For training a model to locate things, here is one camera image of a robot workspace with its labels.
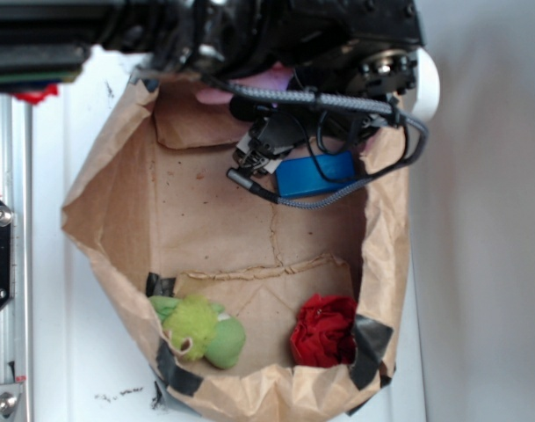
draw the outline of green plush toy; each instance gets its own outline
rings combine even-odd
[[[238,362],[246,334],[240,321],[225,313],[222,305],[210,303],[202,295],[149,299],[162,321],[163,331],[182,359],[205,357],[220,369]]]

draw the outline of metal frame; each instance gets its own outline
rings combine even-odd
[[[0,311],[0,390],[6,386],[5,390],[20,391],[11,414],[16,421],[33,420],[31,133],[31,107],[0,95],[0,198],[13,213],[12,300]]]

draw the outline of blue battery pack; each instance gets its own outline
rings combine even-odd
[[[349,151],[336,156],[316,156],[323,173],[328,178],[345,179],[355,176],[353,157]],[[331,193],[352,182],[335,183],[325,180],[316,169],[311,156],[283,161],[275,171],[278,194],[289,200]]]

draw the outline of paper bag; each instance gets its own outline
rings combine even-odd
[[[394,172],[336,204],[271,204],[225,177],[247,129],[188,82],[129,85],[63,209],[63,228],[172,397],[219,421],[323,421],[358,408],[394,373],[408,272],[408,174]],[[378,134],[363,165],[402,153]],[[264,181],[273,189],[270,180]],[[174,293],[222,302],[248,340],[226,371],[177,360],[147,298],[148,273]],[[358,298],[354,364],[295,366],[289,337],[312,294]]]

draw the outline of red fabric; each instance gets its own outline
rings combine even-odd
[[[299,365],[333,367],[355,360],[351,335],[357,303],[346,296],[312,296],[300,309],[291,336],[291,350]]]
[[[58,86],[55,84],[47,86],[44,91],[36,92],[20,92],[19,94],[13,94],[13,97],[26,101],[29,104],[36,106],[40,101],[48,97],[49,95],[58,95]]]

